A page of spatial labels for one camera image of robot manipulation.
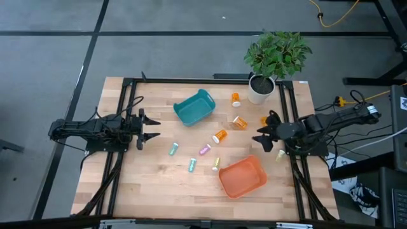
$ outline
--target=orange basket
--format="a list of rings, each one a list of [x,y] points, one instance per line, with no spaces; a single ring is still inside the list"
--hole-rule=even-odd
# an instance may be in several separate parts
[[[219,170],[223,190],[229,198],[239,198],[267,183],[267,174],[254,155]]]

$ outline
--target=teal basket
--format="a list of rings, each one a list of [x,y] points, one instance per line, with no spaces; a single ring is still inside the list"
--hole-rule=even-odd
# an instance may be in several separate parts
[[[180,104],[174,104],[174,111],[182,123],[190,127],[209,116],[215,107],[215,101],[209,93],[204,89],[199,89],[194,96]]]

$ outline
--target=wooden table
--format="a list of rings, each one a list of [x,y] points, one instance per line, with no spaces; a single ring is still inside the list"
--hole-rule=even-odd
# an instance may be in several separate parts
[[[116,112],[123,78],[106,78],[99,103],[100,115]],[[185,127],[176,116],[172,105],[206,89],[216,102],[216,109],[206,119],[192,127]],[[242,101],[239,108],[230,104],[232,92],[238,92]],[[314,105],[307,82],[294,82],[294,92],[300,116],[314,113]],[[262,105],[247,100],[247,85],[197,85],[178,83],[138,83],[136,96],[144,100],[138,108],[144,108],[149,118],[161,125],[146,126],[145,132],[161,135],[148,141],[139,151],[135,141],[125,153],[120,184],[116,196],[114,216],[126,218],[166,219],[234,219],[296,221],[298,210],[295,199],[293,175],[289,158],[275,161],[282,141],[274,144],[271,153],[265,153],[261,145],[251,137],[259,135],[260,118],[270,109],[282,118],[282,106],[278,88]],[[290,119],[293,121],[289,96],[286,92]],[[236,130],[231,125],[236,115],[245,119],[247,130]],[[211,136],[218,130],[228,132],[221,144]],[[179,144],[174,156],[169,156],[173,142]],[[198,151],[207,143],[212,149],[204,156]],[[95,153],[85,160],[72,206],[72,213],[82,210],[100,186],[107,153]],[[268,182],[261,188],[239,199],[229,199],[223,191],[217,172],[212,171],[216,157],[221,167],[229,166],[248,155],[256,155],[268,175]],[[194,173],[188,172],[190,158],[197,159]],[[329,212],[338,218],[335,198],[328,168],[320,158],[308,157],[312,187]],[[310,218],[307,195],[303,192],[305,213]],[[107,212],[109,190],[105,195],[102,213]]]

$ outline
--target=white cable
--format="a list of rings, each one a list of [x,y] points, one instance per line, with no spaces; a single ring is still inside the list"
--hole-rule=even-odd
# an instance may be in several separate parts
[[[385,138],[383,138],[383,139],[377,140],[377,141],[375,141],[375,142],[367,143],[367,144],[364,144],[363,146],[359,146],[359,147],[356,147],[356,148],[354,148],[354,149],[348,150],[348,151],[342,153],[342,154],[339,155],[339,156],[343,156],[343,155],[346,155],[346,154],[348,154],[348,153],[351,153],[352,151],[355,151],[355,150],[357,150],[357,149],[361,149],[361,148],[364,148],[364,147],[366,147],[366,146],[371,146],[371,145],[373,145],[373,144],[376,144],[376,143],[382,142],[382,141],[384,141],[384,140],[390,139],[390,138],[392,138],[392,137],[394,137],[394,136],[396,136],[396,135],[401,134],[402,132],[404,132],[404,131],[406,131],[406,130],[407,130],[407,127],[404,128],[404,129],[402,129],[402,130],[400,130],[399,132],[396,132],[396,133],[394,133],[394,134],[392,134],[392,135],[390,135],[390,136],[387,136],[387,137],[385,137]]]

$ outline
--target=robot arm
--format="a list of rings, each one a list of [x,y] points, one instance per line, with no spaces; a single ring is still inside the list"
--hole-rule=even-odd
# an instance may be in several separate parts
[[[260,142],[266,152],[272,150],[272,141],[283,140],[287,146],[295,148],[297,155],[324,156],[319,147],[326,145],[329,133],[353,124],[375,124],[379,117],[381,114],[374,105],[366,102],[331,114],[311,114],[294,123],[282,123],[278,114],[270,111],[267,126],[257,130],[263,135],[253,139]]]
[[[125,121],[121,115],[109,114],[105,117],[94,118],[88,121],[65,121],[58,119],[53,122],[48,136],[54,141],[69,136],[82,137],[87,141],[86,150],[92,154],[96,151],[126,151],[133,135],[138,137],[137,149],[142,150],[142,143],[160,133],[143,133],[143,124],[159,125],[158,121],[150,120],[144,110],[139,115],[132,115]]]

